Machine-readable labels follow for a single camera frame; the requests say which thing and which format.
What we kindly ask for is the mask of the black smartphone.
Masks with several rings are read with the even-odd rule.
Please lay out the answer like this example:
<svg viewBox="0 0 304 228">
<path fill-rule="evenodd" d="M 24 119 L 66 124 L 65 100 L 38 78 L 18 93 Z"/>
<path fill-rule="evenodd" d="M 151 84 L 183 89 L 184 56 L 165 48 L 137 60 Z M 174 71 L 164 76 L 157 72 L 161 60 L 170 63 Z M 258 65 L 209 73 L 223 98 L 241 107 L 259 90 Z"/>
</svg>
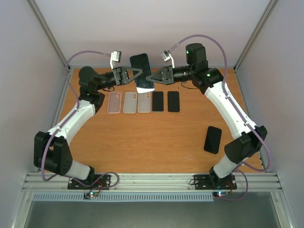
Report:
<svg viewBox="0 0 304 228">
<path fill-rule="evenodd" d="M 152 111 L 164 111 L 164 96 L 162 91 L 153 91 L 152 93 Z"/>
</svg>

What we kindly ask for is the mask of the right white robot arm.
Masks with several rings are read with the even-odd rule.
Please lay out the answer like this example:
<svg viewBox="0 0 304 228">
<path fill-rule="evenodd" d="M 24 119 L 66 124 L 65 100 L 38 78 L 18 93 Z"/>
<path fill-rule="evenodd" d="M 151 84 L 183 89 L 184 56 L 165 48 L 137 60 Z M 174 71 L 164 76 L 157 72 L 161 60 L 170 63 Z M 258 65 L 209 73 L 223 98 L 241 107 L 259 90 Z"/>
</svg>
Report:
<svg viewBox="0 0 304 228">
<path fill-rule="evenodd" d="M 261 149 L 267 130 L 264 126 L 257 126 L 247 116 L 229 91 L 219 70 L 208 66 L 206 49 L 201 43 L 186 46 L 186 60 L 186 66 L 164 66 L 147 76 L 147 80 L 163 85 L 192 81 L 225 120 L 233 141 L 225 145 L 224 156 L 209 171 L 211 186 L 219 189 L 226 184 L 228 176 L 241 162 Z"/>
</svg>

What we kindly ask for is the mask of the white phone case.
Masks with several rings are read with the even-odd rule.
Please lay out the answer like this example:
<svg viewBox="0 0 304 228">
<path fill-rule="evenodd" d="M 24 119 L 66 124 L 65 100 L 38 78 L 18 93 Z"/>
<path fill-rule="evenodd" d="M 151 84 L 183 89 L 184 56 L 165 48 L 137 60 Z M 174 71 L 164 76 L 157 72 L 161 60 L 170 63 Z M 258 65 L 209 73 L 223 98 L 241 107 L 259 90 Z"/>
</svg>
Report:
<svg viewBox="0 0 304 228">
<path fill-rule="evenodd" d="M 135 114 L 137 110 L 137 93 L 126 92 L 123 105 L 124 114 Z"/>
<path fill-rule="evenodd" d="M 151 93 L 138 94 L 137 110 L 139 113 L 149 113 L 151 111 Z"/>
</svg>

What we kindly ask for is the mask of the pink phone case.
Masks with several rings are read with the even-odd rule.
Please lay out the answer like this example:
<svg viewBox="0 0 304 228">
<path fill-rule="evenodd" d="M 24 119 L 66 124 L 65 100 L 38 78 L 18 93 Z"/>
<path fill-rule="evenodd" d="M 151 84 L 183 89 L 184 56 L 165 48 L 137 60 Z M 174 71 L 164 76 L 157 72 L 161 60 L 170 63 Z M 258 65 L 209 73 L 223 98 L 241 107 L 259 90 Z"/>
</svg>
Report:
<svg viewBox="0 0 304 228">
<path fill-rule="evenodd" d="M 108 98 L 107 112 L 109 114 L 119 114 L 121 111 L 121 92 L 110 92 Z"/>
</svg>

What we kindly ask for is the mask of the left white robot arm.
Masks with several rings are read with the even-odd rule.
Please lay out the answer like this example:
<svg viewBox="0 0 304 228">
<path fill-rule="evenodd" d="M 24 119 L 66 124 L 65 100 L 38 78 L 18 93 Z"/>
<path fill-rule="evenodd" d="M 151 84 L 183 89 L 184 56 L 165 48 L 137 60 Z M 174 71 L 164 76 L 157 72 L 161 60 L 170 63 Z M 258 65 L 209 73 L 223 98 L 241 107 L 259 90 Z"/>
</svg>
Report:
<svg viewBox="0 0 304 228">
<path fill-rule="evenodd" d="M 42 172 L 79 179 L 84 189 L 95 185 L 93 168 L 75 161 L 69 145 L 81 127 L 102 107 L 105 95 L 102 89 L 122 86 L 143 74 L 132 67 L 116 67 L 104 74 L 85 66 L 79 71 L 80 95 L 72 110 L 47 132 L 38 132 L 34 138 L 34 166 Z"/>
</svg>

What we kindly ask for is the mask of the phone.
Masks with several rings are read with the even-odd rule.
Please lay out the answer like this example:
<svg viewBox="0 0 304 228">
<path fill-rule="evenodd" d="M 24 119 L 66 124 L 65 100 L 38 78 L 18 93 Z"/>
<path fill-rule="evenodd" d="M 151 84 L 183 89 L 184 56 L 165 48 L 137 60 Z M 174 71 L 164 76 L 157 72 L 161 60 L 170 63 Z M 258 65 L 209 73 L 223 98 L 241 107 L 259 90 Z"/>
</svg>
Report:
<svg viewBox="0 0 304 228">
<path fill-rule="evenodd" d="M 151 68 L 146 53 L 134 55 L 130 57 L 132 68 L 141 69 L 142 73 L 135 78 L 136 90 L 139 94 L 153 92 L 155 90 L 154 83 L 147 80 L 147 76 L 151 75 Z"/>
<path fill-rule="evenodd" d="M 212 154 L 217 154 L 219 152 L 221 135 L 221 129 L 214 126 L 209 126 L 204 143 L 204 150 Z"/>
<path fill-rule="evenodd" d="M 179 112 L 180 111 L 180 97 L 178 91 L 169 91 L 168 94 L 168 111 Z"/>
</svg>

